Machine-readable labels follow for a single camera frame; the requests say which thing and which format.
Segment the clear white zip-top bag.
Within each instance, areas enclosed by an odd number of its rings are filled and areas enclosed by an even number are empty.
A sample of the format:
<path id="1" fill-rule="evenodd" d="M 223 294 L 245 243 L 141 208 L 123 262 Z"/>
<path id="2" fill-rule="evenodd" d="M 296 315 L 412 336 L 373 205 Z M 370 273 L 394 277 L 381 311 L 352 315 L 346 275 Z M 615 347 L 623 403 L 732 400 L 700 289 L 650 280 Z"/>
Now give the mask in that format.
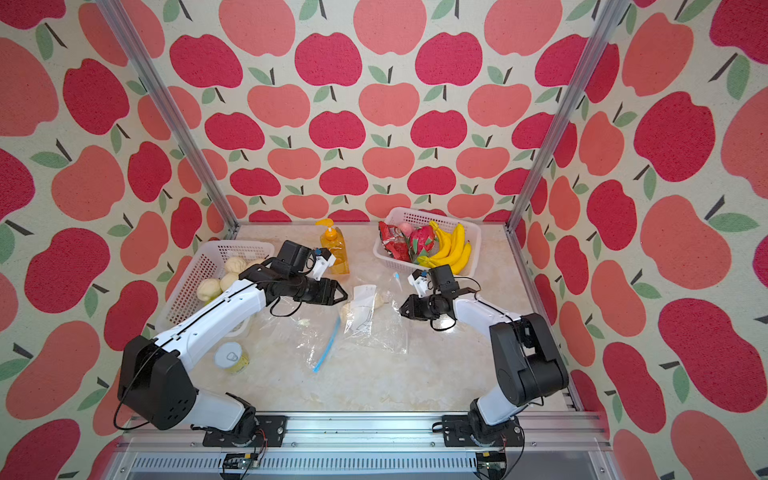
<path id="1" fill-rule="evenodd" d="M 345 287 L 351 292 L 345 303 L 351 303 L 355 319 L 347 325 L 341 322 L 344 340 L 360 347 L 406 354 L 409 327 L 399 313 L 398 301 L 405 297 L 400 275 L 385 271 L 379 275 L 352 276 Z M 375 309 L 377 292 L 384 294 L 387 302 Z"/>

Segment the cream toy pear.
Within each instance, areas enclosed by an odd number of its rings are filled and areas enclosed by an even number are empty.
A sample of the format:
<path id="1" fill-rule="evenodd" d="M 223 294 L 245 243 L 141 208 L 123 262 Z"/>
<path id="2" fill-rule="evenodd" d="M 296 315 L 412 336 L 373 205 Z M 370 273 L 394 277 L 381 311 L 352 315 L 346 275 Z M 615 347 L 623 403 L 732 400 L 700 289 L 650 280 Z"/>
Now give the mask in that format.
<path id="1" fill-rule="evenodd" d="M 220 288 L 222 291 L 229 289 L 237 280 L 239 275 L 236 273 L 227 273 L 220 279 Z"/>

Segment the clear blue zip-top bag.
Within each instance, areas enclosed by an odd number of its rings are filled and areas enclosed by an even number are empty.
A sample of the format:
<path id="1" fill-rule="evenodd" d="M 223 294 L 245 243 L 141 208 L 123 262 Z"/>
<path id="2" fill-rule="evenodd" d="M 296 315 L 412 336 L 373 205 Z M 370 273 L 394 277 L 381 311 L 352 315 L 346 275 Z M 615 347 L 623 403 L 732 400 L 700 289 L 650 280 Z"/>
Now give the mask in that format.
<path id="1" fill-rule="evenodd" d="M 261 314 L 268 339 L 281 348 L 296 353 L 307 368 L 317 373 L 331 353 L 341 329 L 337 306 L 296 304 L 277 306 Z"/>

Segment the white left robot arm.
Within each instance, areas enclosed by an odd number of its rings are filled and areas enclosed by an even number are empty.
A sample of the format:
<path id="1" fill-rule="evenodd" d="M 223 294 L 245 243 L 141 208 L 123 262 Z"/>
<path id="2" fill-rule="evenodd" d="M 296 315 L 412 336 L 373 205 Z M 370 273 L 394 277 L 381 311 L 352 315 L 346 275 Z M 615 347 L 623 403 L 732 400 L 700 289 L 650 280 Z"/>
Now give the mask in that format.
<path id="1" fill-rule="evenodd" d="M 237 280 L 200 310 L 153 338 L 137 336 L 125 347 L 118 405 L 159 430 L 189 425 L 215 447 L 263 443 L 266 432 L 247 401 L 196 388 L 190 371 L 237 325 L 283 298 L 299 305 L 334 306 L 348 295 L 325 277 L 335 257 L 287 240 L 278 254 L 239 273 Z"/>

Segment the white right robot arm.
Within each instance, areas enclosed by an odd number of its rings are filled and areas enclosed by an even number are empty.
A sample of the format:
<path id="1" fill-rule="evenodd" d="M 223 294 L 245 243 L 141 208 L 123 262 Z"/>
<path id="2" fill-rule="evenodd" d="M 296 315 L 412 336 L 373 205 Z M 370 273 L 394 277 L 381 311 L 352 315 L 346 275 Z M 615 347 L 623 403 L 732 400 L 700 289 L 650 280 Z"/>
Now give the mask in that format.
<path id="1" fill-rule="evenodd" d="M 415 292 L 400 306 L 400 315 L 430 324 L 448 317 L 468 325 L 489 341 L 496 384 L 473 400 L 461 415 L 445 415 L 433 425 L 447 447 L 506 447 L 523 442 L 517 416 L 532 404 L 569 386 L 569 374 L 548 321 L 537 313 L 516 314 L 480 296 L 478 286 L 462 286 L 451 268 L 417 269 L 407 277 Z"/>

